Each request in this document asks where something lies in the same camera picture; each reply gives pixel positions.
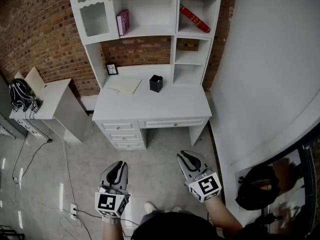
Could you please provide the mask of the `person's white left shoe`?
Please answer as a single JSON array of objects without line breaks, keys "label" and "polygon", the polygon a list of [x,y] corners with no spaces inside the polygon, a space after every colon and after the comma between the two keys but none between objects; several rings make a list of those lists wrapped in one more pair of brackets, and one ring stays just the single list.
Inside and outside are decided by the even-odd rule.
[{"label": "person's white left shoe", "polygon": [[144,209],[147,214],[158,211],[156,206],[150,201],[144,203]]}]

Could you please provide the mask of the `white bookshelf cabinet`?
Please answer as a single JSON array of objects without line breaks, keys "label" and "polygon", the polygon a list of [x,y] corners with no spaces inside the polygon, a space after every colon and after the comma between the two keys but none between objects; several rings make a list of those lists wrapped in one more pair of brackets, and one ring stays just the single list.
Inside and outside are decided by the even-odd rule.
[{"label": "white bookshelf cabinet", "polygon": [[[180,4],[206,23],[210,32],[203,32],[181,14]],[[214,42],[220,4],[221,0],[113,0],[116,19],[122,10],[129,12],[130,27],[118,39],[169,36],[171,81],[179,86],[201,85]],[[108,77],[100,51],[102,42],[83,45],[100,88]]]}]

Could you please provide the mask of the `black square pen holder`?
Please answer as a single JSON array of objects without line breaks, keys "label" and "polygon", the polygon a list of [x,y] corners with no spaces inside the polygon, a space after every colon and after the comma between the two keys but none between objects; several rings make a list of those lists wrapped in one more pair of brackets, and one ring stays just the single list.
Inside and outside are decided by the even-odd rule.
[{"label": "black square pen holder", "polygon": [[151,91],[159,93],[163,87],[163,77],[159,75],[153,75],[149,80],[149,88]]}]

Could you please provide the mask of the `person's blue jeans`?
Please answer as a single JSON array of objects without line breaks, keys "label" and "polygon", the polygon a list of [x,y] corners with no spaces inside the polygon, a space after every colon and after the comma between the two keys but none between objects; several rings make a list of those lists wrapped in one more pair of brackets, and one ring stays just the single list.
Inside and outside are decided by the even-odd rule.
[{"label": "person's blue jeans", "polygon": [[161,210],[153,210],[152,212],[145,214],[141,219],[141,224],[145,223],[146,221],[150,220],[151,218],[163,214],[164,212]]}]

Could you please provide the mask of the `ribbed glass cabinet door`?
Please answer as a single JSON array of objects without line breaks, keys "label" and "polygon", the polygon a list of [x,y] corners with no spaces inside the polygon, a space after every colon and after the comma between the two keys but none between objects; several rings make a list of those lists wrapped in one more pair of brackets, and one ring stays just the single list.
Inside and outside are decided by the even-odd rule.
[{"label": "ribbed glass cabinet door", "polygon": [[119,38],[113,0],[70,0],[83,45]]}]

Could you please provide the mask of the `pink book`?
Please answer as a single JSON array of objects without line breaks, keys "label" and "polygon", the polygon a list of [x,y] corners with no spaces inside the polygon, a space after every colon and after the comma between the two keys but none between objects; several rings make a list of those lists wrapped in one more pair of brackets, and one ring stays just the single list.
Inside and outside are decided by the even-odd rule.
[{"label": "pink book", "polygon": [[124,36],[130,28],[129,10],[124,9],[116,16],[118,33]]}]

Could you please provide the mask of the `person's black shirt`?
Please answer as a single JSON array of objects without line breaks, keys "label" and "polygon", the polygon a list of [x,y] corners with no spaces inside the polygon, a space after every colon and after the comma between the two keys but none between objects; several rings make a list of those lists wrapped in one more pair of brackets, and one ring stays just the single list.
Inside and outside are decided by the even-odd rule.
[{"label": "person's black shirt", "polygon": [[190,212],[164,212],[140,224],[131,240],[272,240],[264,227],[251,223],[232,239],[218,235],[206,219]]}]

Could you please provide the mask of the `red book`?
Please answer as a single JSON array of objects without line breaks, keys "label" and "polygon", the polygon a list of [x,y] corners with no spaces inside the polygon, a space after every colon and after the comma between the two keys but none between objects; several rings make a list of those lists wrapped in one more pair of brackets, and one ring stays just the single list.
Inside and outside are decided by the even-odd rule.
[{"label": "red book", "polygon": [[196,27],[204,33],[209,33],[211,31],[211,28],[206,23],[204,23],[198,16],[196,16],[184,5],[179,5],[179,11],[182,15],[186,16],[190,21],[192,21],[196,25]]}]

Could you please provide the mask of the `black backpack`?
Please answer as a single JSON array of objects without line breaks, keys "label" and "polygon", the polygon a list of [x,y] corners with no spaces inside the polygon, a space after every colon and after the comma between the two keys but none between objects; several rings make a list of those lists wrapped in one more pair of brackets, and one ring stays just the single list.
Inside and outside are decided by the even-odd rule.
[{"label": "black backpack", "polygon": [[279,182],[272,166],[256,166],[245,177],[239,178],[240,187],[235,201],[247,211],[261,210],[278,197]]}]

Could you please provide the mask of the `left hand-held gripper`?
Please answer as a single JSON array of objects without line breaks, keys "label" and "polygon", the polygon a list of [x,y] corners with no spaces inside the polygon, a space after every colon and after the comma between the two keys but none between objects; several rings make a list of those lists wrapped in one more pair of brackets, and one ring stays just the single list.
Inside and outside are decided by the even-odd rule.
[{"label": "left hand-held gripper", "polygon": [[105,217],[120,218],[129,203],[128,184],[129,167],[126,162],[117,161],[108,166],[100,177],[98,192],[95,192],[95,210]]}]

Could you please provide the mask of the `person's right forearm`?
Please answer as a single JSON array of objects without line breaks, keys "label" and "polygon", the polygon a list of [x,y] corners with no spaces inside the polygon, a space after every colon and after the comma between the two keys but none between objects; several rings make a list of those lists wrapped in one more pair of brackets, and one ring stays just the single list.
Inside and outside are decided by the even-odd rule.
[{"label": "person's right forearm", "polygon": [[227,239],[232,239],[243,226],[236,217],[227,209],[219,196],[212,197],[204,202],[209,217],[215,227],[221,228]]}]

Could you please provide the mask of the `black framed window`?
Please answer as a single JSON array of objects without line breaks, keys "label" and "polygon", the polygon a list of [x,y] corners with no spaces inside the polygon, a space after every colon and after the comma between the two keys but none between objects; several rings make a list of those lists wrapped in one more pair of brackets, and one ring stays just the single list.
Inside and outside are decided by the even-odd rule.
[{"label": "black framed window", "polygon": [[271,160],[279,196],[261,214],[269,235],[283,240],[320,240],[320,134]]}]

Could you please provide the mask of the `black picture frame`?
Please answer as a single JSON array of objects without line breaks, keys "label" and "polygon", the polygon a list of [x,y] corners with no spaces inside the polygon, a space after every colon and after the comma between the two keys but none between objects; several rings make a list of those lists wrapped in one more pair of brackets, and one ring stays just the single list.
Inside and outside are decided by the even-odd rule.
[{"label": "black picture frame", "polygon": [[115,63],[106,63],[105,68],[109,76],[114,76],[119,74]]}]

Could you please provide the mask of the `white desk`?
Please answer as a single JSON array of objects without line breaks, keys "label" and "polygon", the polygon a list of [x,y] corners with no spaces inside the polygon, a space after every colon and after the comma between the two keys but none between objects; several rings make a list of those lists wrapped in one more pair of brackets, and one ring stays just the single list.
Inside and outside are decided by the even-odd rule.
[{"label": "white desk", "polygon": [[[203,118],[203,125],[187,127],[191,145],[196,144],[212,115],[201,85],[173,84],[171,67],[168,64],[121,66],[117,70],[117,75],[107,77],[92,116],[103,134],[141,133],[147,148],[147,130],[150,128],[140,128],[138,120]],[[153,75],[163,77],[163,86],[159,93],[150,90],[150,78]],[[134,94],[127,94],[107,88],[107,82],[115,77],[132,77],[142,81]],[[107,122],[132,122],[139,128],[135,131],[105,132],[101,123]]]}]

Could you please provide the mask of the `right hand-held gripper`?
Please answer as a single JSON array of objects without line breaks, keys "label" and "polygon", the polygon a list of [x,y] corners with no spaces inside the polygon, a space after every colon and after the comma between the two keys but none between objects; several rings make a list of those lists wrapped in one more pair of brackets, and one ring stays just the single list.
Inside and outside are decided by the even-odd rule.
[{"label": "right hand-held gripper", "polygon": [[182,150],[181,154],[177,154],[177,161],[183,175],[187,179],[185,185],[198,201],[204,203],[221,193],[222,185],[216,172],[207,169],[204,173],[193,177],[194,173],[203,171],[208,167],[202,155],[194,151]]}]

